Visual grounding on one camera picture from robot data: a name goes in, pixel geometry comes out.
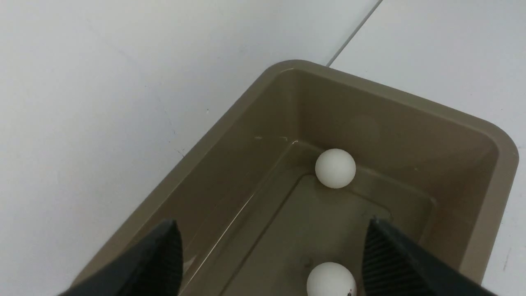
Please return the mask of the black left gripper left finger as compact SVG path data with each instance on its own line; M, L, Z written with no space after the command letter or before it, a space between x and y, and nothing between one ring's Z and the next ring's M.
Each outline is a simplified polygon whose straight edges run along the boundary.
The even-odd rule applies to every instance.
M177 296L182 279L182 235L175 220L164 220L62 296Z

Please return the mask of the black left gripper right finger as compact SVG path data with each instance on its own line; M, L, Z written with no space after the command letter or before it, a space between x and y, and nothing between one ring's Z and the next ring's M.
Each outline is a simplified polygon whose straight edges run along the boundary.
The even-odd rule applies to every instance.
M376 217L367 228L361 274L367 296L492 295Z

